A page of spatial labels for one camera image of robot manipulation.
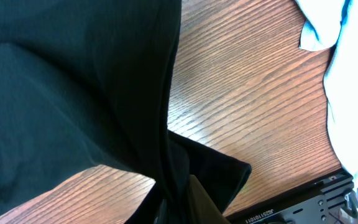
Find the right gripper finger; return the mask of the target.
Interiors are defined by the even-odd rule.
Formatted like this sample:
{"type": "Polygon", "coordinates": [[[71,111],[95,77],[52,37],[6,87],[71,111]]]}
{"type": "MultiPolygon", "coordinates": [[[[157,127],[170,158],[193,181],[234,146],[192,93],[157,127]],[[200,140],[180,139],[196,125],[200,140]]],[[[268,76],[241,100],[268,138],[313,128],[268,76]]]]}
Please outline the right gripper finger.
{"type": "Polygon", "coordinates": [[[194,175],[189,177],[187,205],[191,224],[229,224],[194,175]]]}

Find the black t-shirt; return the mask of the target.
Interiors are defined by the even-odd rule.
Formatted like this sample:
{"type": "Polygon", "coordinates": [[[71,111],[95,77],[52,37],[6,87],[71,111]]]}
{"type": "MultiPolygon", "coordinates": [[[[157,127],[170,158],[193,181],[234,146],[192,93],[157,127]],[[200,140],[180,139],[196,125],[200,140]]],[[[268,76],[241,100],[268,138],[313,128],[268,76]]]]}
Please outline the black t-shirt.
{"type": "Polygon", "coordinates": [[[0,216],[98,165],[150,177],[129,223],[189,223],[196,176],[222,213],[249,164],[167,128],[173,0],[0,0],[0,216]]]}

